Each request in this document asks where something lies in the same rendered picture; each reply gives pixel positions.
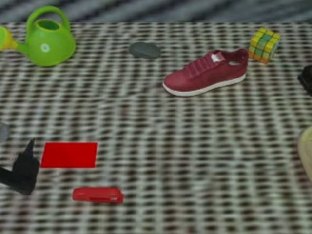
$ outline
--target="green watering can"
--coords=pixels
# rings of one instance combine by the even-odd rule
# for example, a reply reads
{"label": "green watering can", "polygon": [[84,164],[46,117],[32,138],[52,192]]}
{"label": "green watering can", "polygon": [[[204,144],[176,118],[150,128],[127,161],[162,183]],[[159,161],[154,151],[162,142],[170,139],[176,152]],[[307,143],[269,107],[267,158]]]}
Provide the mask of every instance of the green watering can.
{"label": "green watering can", "polygon": [[[56,13],[62,23],[51,19],[39,19],[45,13]],[[25,43],[14,41],[11,33],[0,27],[0,50],[13,49],[26,56],[38,66],[55,66],[69,59],[75,52],[76,43],[65,14],[54,6],[44,6],[27,19]]]}

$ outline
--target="rubik's cube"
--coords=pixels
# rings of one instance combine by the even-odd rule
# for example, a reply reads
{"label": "rubik's cube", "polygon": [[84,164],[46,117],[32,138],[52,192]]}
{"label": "rubik's cube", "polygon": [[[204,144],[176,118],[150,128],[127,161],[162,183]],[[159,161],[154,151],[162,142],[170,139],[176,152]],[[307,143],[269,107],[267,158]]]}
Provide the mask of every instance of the rubik's cube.
{"label": "rubik's cube", "polygon": [[259,28],[250,40],[248,54],[250,58],[267,63],[273,57],[281,36],[265,28]]}

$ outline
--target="checkered tablecloth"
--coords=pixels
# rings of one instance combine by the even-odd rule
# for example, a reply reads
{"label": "checkered tablecloth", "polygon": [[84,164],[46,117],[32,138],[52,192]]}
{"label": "checkered tablecloth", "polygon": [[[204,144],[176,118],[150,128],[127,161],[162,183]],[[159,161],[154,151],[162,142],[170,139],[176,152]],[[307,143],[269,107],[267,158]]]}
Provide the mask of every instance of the checkered tablecloth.
{"label": "checkered tablecloth", "polygon": [[[7,26],[17,40],[23,24]],[[250,60],[241,84],[166,93],[166,74],[219,48],[247,47],[258,27],[282,35],[274,59]],[[36,67],[0,58],[1,164],[36,138],[97,141],[94,169],[41,169],[30,197],[0,186],[1,234],[311,234],[312,185],[296,150],[312,125],[297,76],[312,63],[310,24],[73,24],[74,57]],[[156,60],[132,42],[154,42]],[[75,187],[119,187],[122,204],[74,202]]]}

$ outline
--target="watering can handle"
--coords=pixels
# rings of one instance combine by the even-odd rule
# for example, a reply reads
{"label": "watering can handle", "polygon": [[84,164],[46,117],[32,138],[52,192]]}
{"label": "watering can handle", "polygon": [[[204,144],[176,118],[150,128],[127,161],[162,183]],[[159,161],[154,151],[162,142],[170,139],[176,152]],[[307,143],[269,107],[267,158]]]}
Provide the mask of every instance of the watering can handle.
{"label": "watering can handle", "polygon": [[34,26],[34,22],[36,20],[36,18],[38,18],[40,15],[44,14],[44,13],[49,13],[49,12],[53,12],[56,13],[60,16],[60,18],[63,21],[63,26],[66,30],[70,31],[70,23],[68,21],[68,18],[65,16],[65,14],[58,9],[55,6],[43,6],[41,8],[38,8],[37,10],[35,10],[27,19],[27,23],[26,23],[26,30],[27,32],[31,32]]}

